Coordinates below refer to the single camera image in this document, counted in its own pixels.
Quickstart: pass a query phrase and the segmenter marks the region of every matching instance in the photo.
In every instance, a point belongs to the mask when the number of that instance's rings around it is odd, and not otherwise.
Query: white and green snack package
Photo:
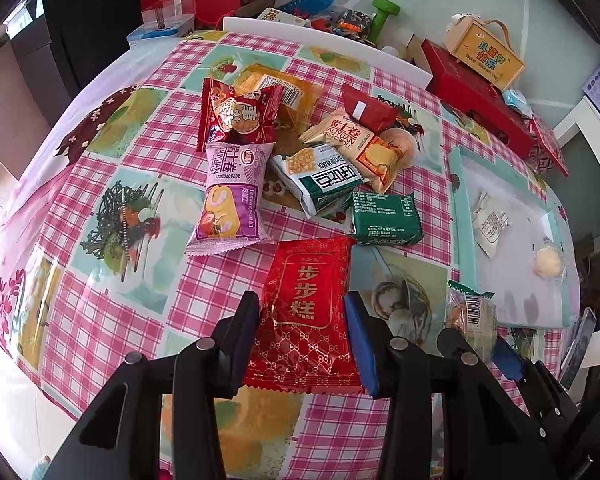
[[[309,146],[291,156],[272,156],[270,164],[307,218],[364,182],[358,170],[327,144]]]

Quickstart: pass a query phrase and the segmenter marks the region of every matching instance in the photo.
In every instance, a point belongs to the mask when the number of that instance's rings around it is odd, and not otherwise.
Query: orange box
[[[506,45],[486,28],[490,23],[500,25]],[[498,20],[479,22],[465,16],[451,27],[444,43],[451,54],[500,90],[509,88],[526,66],[511,47],[507,27]]]

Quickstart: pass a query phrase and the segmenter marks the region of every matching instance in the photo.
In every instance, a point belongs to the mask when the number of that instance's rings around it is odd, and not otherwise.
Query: black cabinet
[[[128,50],[140,0],[42,0],[44,14],[11,43],[40,111],[53,126],[71,100]]]

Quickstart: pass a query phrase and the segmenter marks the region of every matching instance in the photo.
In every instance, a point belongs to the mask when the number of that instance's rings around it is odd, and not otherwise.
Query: red snack package
[[[280,242],[244,384],[313,394],[363,392],[344,317],[352,244],[346,236]]]
[[[342,85],[340,95],[347,114],[376,135],[394,125],[398,111],[391,105],[347,84]]]
[[[197,151],[201,152],[206,142],[275,142],[273,121],[283,90],[281,85],[275,85],[238,96],[231,86],[205,77]]]

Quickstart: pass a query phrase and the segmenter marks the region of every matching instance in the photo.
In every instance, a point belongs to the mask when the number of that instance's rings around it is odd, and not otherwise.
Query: clear plastic box
[[[186,22],[196,13],[196,0],[159,0],[142,11],[145,30],[163,30]]]

